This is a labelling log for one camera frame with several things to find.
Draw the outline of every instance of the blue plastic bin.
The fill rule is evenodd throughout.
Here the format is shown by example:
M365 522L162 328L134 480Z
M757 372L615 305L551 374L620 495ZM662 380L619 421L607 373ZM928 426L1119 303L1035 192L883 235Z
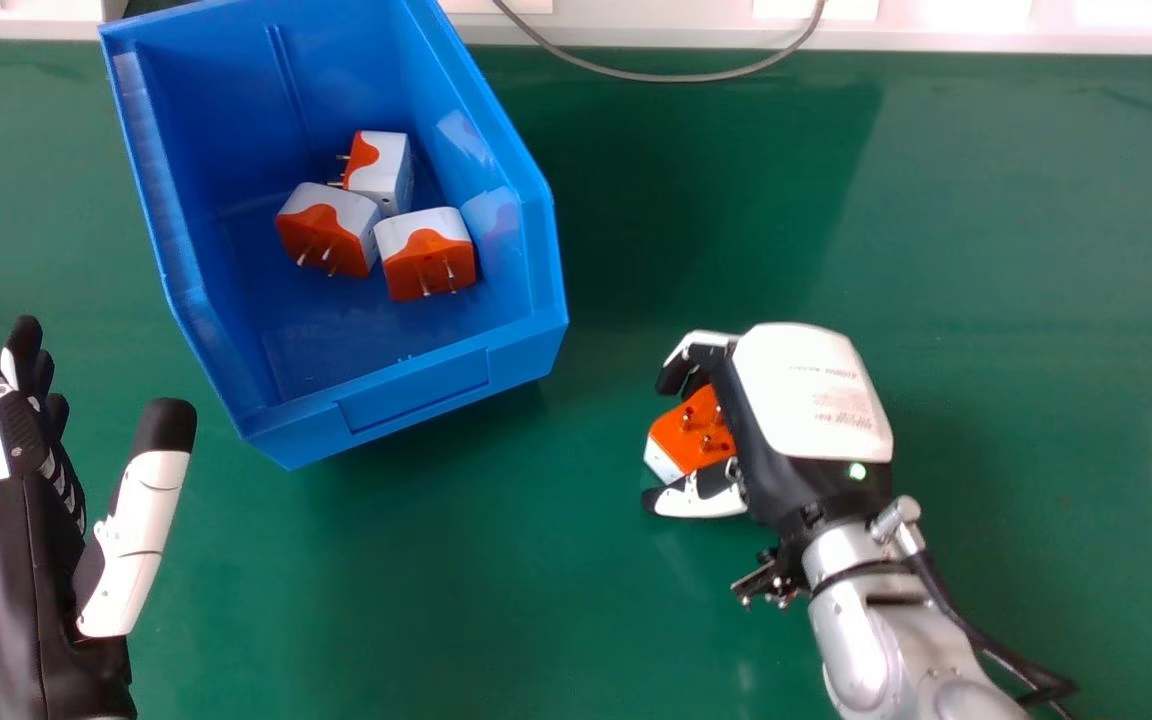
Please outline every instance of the blue plastic bin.
M553 369L553 199L435 0L212 0L101 29L168 304L234 427L294 469ZM274 214L357 129L412 137L479 282L389 302L288 260Z

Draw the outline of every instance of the green tabletop surface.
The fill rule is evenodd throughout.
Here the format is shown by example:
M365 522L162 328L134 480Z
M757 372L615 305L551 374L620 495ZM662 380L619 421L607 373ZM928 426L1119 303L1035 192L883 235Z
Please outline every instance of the green tabletop surface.
M0 341L40 316L92 506L146 401L200 410L142 717L833 717L805 604L728 592L770 533L639 506L681 333L801 320L859 347L968 614L1152 719L1152 58L475 55L556 197L556 369L286 473L165 304L100 51L0 44Z

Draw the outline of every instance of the plug adapter in robotic hand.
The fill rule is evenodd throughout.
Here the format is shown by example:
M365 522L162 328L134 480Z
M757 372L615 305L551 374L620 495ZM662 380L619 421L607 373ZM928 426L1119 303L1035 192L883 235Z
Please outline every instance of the plug adapter in robotic hand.
M1068 679L1021 659L950 600L918 529L893 497L892 432L851 341L813 325L692 331L657 378L682 406L653 424L644 460L664 486L643 506L669 518L748 514L776 532L732 592L808 615L824 683L847 720L1013 720L1059 705ZM1001 691L986 655L1029 688Z
M159 397L141 416L109 516L61 444L69 406L32 316L0 356L0 720L132 720L131 632L162 559L197 416Z

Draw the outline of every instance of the orange and white plug adapter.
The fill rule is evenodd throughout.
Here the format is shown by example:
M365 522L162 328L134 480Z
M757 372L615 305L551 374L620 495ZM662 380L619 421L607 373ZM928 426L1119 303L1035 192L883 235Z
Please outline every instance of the orange and white plug adapter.
M714 386L703 386L652 423L643 460L661 483L673 483L736 454Z
M477 281L473 241L456 209L430 209L376 223L389 297L396 302L457 291Z
M365 278L376 265L380 206L362 195L301 183L278 211L274 226L283 250L297 265Z
M346 161L344 174L333 185L370 197L387 218L411 209L416 181L403 132L354 132L349 154L340 159Z

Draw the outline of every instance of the gray cable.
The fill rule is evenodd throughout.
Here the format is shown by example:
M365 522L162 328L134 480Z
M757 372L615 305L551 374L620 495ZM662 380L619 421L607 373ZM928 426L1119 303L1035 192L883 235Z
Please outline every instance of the gray cable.
M539 32L536 32L536 28L530 26L525 20L518 17L518 14L509 9L509 6L505 3L505 0L492 0L492 3L500 9L509 22L516 24L522 32L526 33L526 37L536 40L536 45L544 47L550 52L551 55L556 56L559 60L566 60L568 63L576 65L576 67L585 68L591 73L602 74L602 76L621 78L621 79L632 79L636 82L662 82L662 83L685 83L685 82L718 82L723 79L735 79L738 77L751 76L751 74L758 73L764 68L770 68L775 63L780 63L781 60L786 59L788 55L794 53L803 46L804 41L808 41L809 37L812 37L812 32L820 24L820 15L824 14L824 5L827 0L817 0L814 8L812 9L812 17L808 18L808 24L803 26L803 31L799 36L794 38L785 50L779 50L776 54L773 54L763 60L756 61L756 63L745 65L742 68L735 68L730 70L721 70L718 73L700 73L700 74L677 74L677 76L662 76L661 74L652 73L630 73L627 70L619 70L616 68L609 68L607 65L590 63L589 60L584 60L567 53L566 50L561 50L553 41L545 40L545 37Z

